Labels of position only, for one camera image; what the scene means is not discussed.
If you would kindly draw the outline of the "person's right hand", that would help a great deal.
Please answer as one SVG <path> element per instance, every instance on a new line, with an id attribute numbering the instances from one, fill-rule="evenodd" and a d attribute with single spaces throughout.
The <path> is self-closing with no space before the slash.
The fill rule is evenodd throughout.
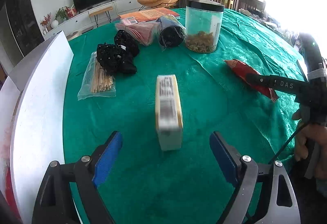
<path id="1" fill-rule="evenodd" d="M 295 160 L 306 179 L 326 179 L 326 114 L 301 105 L 292 119 L 295 131 Z"/>

